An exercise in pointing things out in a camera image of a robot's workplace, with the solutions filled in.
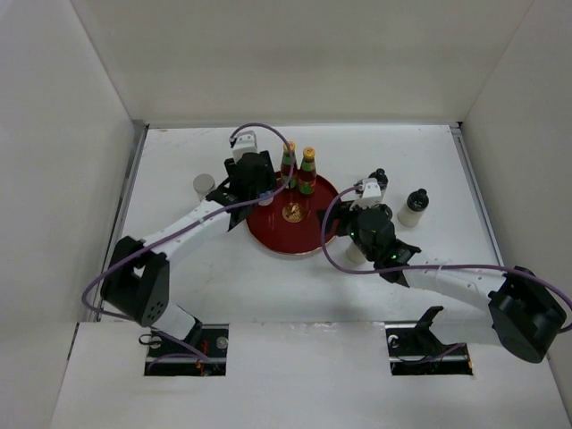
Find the clear grinder jar black top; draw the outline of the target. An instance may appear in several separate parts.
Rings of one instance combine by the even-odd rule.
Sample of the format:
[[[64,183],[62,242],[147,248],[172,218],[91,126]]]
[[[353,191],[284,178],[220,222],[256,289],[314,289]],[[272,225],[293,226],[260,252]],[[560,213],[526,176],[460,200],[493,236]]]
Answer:
[[[388,221],[390,221],[392,219],[393,212],[389,206],[387,206],[385,204],[380,204],[377,208],[381,211],[381,213],[385,216],[385,218]]]

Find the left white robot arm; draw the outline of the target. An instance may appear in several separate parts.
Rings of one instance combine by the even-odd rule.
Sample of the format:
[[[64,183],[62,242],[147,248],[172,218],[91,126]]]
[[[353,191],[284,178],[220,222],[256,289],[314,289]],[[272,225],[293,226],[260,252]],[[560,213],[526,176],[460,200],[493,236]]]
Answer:
[[[202,323],[171,300],[171,270],[209,240],[244,222],[276,178],[269,153],[250,152],[225,162],[228,177],[175,223],[143,239],[126,236],[115,245],[102,300],[141,327],[163,332],[184,357],[200,346]]]

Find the grinder jar chrome top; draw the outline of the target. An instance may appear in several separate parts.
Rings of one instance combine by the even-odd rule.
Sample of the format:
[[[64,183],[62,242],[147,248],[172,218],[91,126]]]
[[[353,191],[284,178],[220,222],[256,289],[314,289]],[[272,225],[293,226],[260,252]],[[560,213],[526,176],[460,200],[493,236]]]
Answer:
[[[366,258],[362,254],[361,250],[354,243],[349,244],[346,250],[346,256],[348,260],[355,265],[362,265],[366,262]]]

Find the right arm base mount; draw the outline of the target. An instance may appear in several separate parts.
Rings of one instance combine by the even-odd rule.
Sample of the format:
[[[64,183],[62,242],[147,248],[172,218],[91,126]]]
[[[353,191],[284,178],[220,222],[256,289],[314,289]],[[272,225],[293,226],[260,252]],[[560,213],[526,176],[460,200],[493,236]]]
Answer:
[[[432,332],[443,306],[429,307],[416,321],[385,325],[391,374],[395,376],[473,375],[465,343],[442,343]]]

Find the green-label sauce bottle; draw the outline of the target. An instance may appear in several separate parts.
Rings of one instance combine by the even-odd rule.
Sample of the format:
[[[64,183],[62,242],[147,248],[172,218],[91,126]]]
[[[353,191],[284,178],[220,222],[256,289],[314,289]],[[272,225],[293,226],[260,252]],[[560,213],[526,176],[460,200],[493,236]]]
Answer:
[[[296,157],[296,145],[293,141],[289,141],[283,146],[281,160],[281,180],[286,189],[295,189],[297,187],[298,177],[298,161]]]
[[[310,196],[314,193],[316,177],[315,149],[305,147],[298,172],[298,189],[302,195]]]

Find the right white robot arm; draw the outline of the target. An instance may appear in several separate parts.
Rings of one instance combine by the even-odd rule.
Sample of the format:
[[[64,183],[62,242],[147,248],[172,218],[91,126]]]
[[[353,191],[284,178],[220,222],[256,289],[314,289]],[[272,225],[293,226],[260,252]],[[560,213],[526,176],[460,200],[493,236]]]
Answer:
[[[373,264],[372,274],[412,290],[455,299],[487,315],[482,343],[500,345],[529,363],[541,362],[558,335],[570,332],[571,300],[524,267],[450,265],[396,236],[385,204],[332,202],[318,213],[320,234],[348,237]]]

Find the silver-lid salt jar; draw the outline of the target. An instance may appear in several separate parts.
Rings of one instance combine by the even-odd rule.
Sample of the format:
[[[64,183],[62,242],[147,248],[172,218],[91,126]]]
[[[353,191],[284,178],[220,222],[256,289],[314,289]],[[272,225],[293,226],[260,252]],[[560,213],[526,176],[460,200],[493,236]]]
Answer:
[[[198,200],[204,200],[210,192],[216,189],[214,177],[207,173],[199,174],[193,180],[193,189],[198,196]]]
[[[258,201],[258,204],[260,206],[269,206],[273,203],[273,192],[272,191],[268,191],[263,193],[260,196],[260,200]]]

